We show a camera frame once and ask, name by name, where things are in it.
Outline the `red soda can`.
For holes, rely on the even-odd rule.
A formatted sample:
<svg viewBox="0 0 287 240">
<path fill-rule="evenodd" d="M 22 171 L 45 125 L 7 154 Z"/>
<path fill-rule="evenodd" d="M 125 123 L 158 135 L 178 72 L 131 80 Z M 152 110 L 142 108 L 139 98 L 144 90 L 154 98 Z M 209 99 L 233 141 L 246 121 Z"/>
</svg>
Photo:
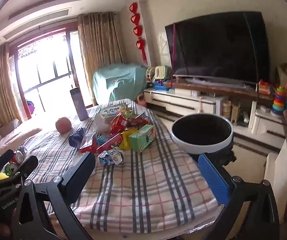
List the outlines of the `red soda can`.
<svg viewBox="0 0 287 240">
<path fill-rule="evenodd" d="M 25 154 L 26 154 L 26 148 L 24 146 L 20 146 L 15 152 L 14 152 L 14 157 L 15 161 L 18 164 L 22 164 L 22 162 L 25 159 Z"/>
</svg>

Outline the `plaid blanket table cover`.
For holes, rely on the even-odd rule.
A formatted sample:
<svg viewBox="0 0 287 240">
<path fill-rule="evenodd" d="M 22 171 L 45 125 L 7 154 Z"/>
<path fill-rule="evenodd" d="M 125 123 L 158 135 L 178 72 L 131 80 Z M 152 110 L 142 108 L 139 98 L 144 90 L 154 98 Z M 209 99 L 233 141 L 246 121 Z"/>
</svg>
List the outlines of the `plaid blanket table cover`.
<svg viewBox="0 0 287 240">
<path fill-rule="evenodd" d="M 142 153 L 124 151 L 118 165 L 101 165 L 96 156 L 91 175 L 80 197 L 71 205 L 76 217 L 92 237 L 95 233 L 181 234 L 185 225 L 207 224 L 215 220 L 221 207 L 199 172 L 194 160 L 172 141 L 169 131 L 154 113 L 130 99 L 87 109 L 89 118 L 81 122 L 76 113 L 68 115 L 72 132 L 80 127 L 93 131 L 94 116 L 106 106 L 125 103 L 135 114 L 144 113 L 154 126 L 154 140 Z M 63 175 L 79 152 L 68 142 L 69 134 L 55 128 L 58 118 L 46 115 L 25 121 L 29 129 L 41 132 L 29 137 L 24 146 L 39 164 L 29 179 L 34 183 Z"/>
</svg>

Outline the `yellow plastic bag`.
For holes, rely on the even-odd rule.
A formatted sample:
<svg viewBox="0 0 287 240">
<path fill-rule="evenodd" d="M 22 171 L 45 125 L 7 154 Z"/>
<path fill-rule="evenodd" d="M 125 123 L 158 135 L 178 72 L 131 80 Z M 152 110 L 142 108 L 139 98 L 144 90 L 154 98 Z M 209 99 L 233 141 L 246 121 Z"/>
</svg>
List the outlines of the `yellow plastic bag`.
<svg viewBox="0 0 287 240">
<path fill-rule="evenodd" d="M 119 145 L 119 148 L 122 150 L 130 150 L 131 145 L 129 142 L 129 136 L 133 133 L 137 132 L 137 127 L 130 127 L 127 128 L 125 131 L 122 132 L 122 142 Z"/>
</svg>

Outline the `pink plastic wrapper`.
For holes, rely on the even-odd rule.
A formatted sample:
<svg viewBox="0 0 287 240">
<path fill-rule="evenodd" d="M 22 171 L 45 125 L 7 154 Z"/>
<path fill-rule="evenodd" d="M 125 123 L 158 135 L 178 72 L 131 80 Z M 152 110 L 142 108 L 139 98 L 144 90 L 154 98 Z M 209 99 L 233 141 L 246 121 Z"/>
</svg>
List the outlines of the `pink plastic wrapper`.
<svg viewBox="0 0 287 240">
<path fill-rule="evenodd" d="M 138 116 L 131 117 L 128 122 L 128 126 L 136 126 L 136 127 L 143 127 L 145 125 L 150 125 L 151 122 L 146 118 L 144 113 L 141 113 Z"/>
</svg>

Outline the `red hanging lantern decoration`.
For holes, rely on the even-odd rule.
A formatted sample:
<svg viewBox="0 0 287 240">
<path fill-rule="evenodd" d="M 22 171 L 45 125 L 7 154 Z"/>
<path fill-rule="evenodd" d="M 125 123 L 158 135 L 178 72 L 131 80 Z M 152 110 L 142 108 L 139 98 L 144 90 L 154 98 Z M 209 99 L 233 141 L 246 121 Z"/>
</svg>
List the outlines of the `red hanging lantern decoration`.
<svg viewBox="0 0 287 240">
<path fill-rule="evenodd" d="M 136 36 L 136 47 L 141 51 L 141 57 L 144 64 L 147 64 L 147 56 L 145 52 L 146 40 L 143 38 L 144 28 L 140 24 L 141 15 L 138 13 L 138 3 L 133 2 L 129 6 L 129 11 L 131 12 L 130 21 L 133 23 L 133 33 Z"/>
</svg>

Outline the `white round trash bin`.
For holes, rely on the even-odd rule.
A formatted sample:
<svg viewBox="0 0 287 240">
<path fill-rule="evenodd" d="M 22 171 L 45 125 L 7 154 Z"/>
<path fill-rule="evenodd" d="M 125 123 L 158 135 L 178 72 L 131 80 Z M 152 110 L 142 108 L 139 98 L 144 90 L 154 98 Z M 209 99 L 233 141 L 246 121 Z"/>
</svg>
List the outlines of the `white round trash bin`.
<svg viewBox="0 0 287 240">
<path fill-rule="evenodd" d="M 183 116 L 171 126 L 171 138 L 188 154 L 215 153 L 233 143 L 233 125 L 219 115 L 197 113 Z"/>
</svg>

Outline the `red snack bag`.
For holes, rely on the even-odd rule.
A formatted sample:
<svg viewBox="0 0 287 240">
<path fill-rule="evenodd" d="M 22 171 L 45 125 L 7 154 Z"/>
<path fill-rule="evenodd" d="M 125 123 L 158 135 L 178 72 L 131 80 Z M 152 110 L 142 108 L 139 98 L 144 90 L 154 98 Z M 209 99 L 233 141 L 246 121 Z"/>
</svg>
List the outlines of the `red snack bag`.
<svg viewBox="0 0 287 240">
<path fill-rule="evenodd" d="M 110 123 L 110 133 L 117 134 L 123 132 L 128 126 L 128 119 L 119 113 Z"/>
</svg>

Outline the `green carton box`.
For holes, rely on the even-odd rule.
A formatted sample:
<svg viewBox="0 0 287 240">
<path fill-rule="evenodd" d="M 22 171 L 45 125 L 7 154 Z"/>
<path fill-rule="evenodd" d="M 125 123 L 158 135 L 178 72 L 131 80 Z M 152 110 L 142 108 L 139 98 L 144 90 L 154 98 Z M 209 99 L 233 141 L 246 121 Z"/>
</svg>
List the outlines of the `green carton box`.
<svg viewBox="0 0 287 240">
<path fill-rule="evenodd" d="M 145 125 L 128 137 L 130 148 L 136 153 L 143 152 L 154 140 L 154 126 Z"/>
</svg>

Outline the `dark blue plastic wrapper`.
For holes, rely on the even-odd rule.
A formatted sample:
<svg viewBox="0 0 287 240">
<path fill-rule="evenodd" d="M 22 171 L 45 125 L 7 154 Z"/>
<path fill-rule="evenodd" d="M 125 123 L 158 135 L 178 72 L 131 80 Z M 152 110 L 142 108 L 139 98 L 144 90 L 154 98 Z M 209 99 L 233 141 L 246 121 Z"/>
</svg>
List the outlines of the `dark blue plastic wrapper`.
<svg viewBox="0 0 287 240">
<path fill-rule="evenodd" d="M 69 145 L 74 148 L 80 148 L 84 138 L 85 130 L 83 127 L 77 129 L 69 136 Z"/>
</svg>

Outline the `beige right curtain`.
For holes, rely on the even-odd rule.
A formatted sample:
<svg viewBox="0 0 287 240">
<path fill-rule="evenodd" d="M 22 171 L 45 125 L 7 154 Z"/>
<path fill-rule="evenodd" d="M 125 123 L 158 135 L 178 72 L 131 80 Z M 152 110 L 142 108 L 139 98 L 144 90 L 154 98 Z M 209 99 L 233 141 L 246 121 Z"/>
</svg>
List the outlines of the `beige right curtain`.
<svg viewBox="0 0 287 240">
<path fill-rule="evenodd" d="M 120 19 L 114 12 L 80 14 L 77 28 L 86 81 L 95 106 L 94 73 L 99 68 L 126 62 Z"/>
</svg>

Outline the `blue dumbbell shaped toy package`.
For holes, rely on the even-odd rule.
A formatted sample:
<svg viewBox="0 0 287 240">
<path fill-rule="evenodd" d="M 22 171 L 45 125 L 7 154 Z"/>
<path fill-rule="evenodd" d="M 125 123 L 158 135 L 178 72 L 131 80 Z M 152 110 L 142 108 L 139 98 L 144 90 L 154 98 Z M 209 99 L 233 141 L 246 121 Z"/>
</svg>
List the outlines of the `blue dumbbell shaped toy package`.
<svg viewBox="0 0 287 240">
<path fill-rule="evenodd" d="M 96 137 L 97 143 L 98 143 L 99 145 L 105 144 L 105 143 L 106 143 L 107 141 L 109 141 L 110 139 L 111 139 L 111 137 L 108 136 L 108 135 L 99 135 L 99 136 Z"/>
</svg>

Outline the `white crumpled tissue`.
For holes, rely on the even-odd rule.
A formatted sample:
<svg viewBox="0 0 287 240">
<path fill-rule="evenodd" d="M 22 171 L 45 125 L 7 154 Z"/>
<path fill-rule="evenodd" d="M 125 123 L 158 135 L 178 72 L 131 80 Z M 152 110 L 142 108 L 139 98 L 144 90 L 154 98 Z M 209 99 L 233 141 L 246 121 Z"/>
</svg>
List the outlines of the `white crumpled tissue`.
<svg viewBox="0 0 287 240">
<path fill-rule="evenodd" d="M 94 116 L 94 131 L 97 133 L 110 132 L 110 124 L 107 124 L 105 118 L 99 113 Z"/>
</svg>

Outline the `crushed blue white can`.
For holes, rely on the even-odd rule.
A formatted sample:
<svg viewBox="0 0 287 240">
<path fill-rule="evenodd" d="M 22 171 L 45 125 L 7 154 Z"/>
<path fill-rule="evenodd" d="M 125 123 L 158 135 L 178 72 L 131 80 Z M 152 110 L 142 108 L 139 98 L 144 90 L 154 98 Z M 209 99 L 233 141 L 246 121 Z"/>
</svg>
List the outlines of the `crushed blue white can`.
<svg viewBox="0 0 287 240">
<path fill-rule="evenodd" d="M 98 155 L 100 164 L 108 166 L 122 164 L 124 160 L 124 153 L 119 147 L 113 146 L 112 149 L 103 151 Z"/>
</svg>

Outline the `teal cloth covered box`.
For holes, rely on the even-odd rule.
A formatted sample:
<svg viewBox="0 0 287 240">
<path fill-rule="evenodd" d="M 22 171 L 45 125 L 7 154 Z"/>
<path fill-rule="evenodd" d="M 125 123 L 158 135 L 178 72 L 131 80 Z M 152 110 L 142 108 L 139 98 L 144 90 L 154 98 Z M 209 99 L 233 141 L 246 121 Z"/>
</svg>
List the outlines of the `teal cloth covered box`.
<svg viewBox="0 0 287 240">
<path fill-rule="evenodd" d="M 100 105 L 121 99 L 134 101 L 146 88 L 146 70 L 133 63 L 115 63 L 97 69 L 92 78 L 96 102 Z"/>
</svg>

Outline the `yellow toy cash register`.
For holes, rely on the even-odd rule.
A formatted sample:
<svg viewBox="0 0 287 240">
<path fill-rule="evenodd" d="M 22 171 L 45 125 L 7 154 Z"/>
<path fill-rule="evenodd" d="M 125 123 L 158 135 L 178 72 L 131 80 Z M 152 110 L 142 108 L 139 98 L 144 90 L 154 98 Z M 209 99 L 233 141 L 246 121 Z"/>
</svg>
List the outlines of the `yellow toy cash register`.
<svg viewBox="0 0 287 240">
<path fill-rule="evenodd" d="M 156 66 L 150 67 L 146 70 L 146 81 L 152 85 L 154 90 L 167 91 L 169 88 L 165 87 L 165 82 L 171 79 L 172 68 L 170 66 Z"/>
</svg>

